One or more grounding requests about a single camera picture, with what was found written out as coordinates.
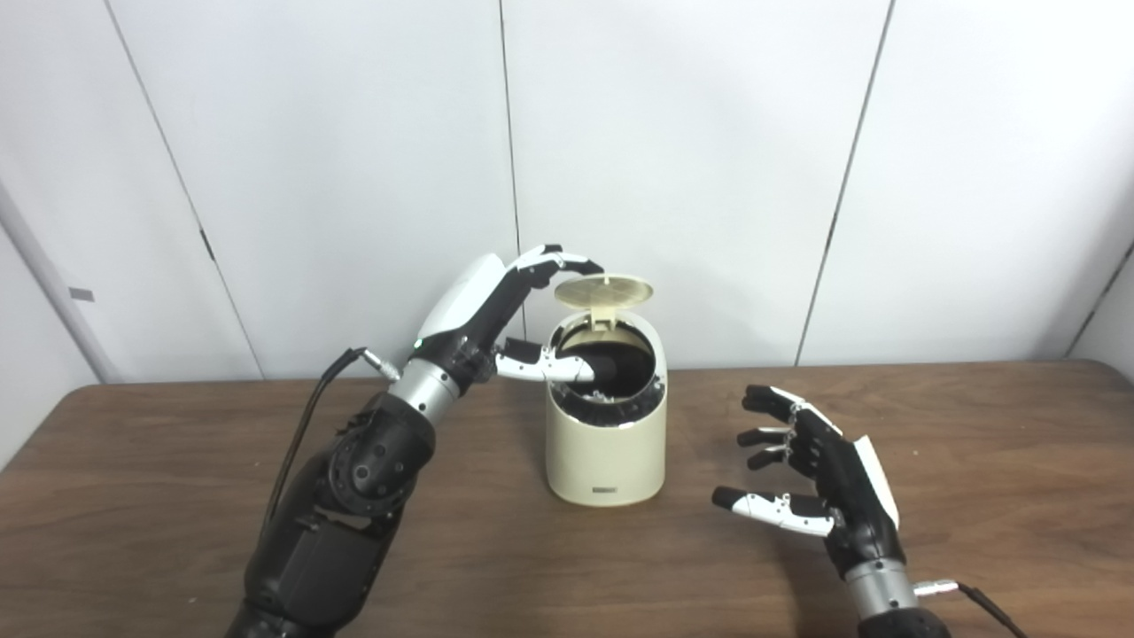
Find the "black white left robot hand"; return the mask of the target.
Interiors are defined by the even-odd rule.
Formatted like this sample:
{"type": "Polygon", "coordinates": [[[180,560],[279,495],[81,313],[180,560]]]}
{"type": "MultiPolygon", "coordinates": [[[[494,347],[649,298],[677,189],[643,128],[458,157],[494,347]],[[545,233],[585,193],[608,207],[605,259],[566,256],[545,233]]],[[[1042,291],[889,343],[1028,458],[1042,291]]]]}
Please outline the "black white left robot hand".
{"type": "Polygon", "coordinates": [[[603,269],[559,244],[539,245],[509,265],[493,253],[475,260],[429,313],[398,385],[432,378],[459,397],[493,376],[545,383],[613,378],[617,367],[609,356],[561,356],[549,346],[511,338],[498,343],[528,294],[547,288],[559,272],[596,275],[603,269]]]}

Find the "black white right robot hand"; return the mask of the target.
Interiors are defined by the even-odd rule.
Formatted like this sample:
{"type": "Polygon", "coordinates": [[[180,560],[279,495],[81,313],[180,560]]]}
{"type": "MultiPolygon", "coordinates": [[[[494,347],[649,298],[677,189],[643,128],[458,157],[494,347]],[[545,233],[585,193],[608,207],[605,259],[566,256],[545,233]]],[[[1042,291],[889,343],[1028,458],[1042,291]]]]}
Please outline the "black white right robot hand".
{"type": "Polygon", "coordinates": [[[868,436],[850,440],[821,409],[786,389],[750,385],[748,412],[773,417],[778,427],[738,433],[741,446],[758,446],[748,469],[785,463],[813,482],[814,495],[745,492],[720,486],[712,503],[733,514],[826,542],[839,577],[866,563],[906,562],[900,516],[882,462],[868,436]]]}

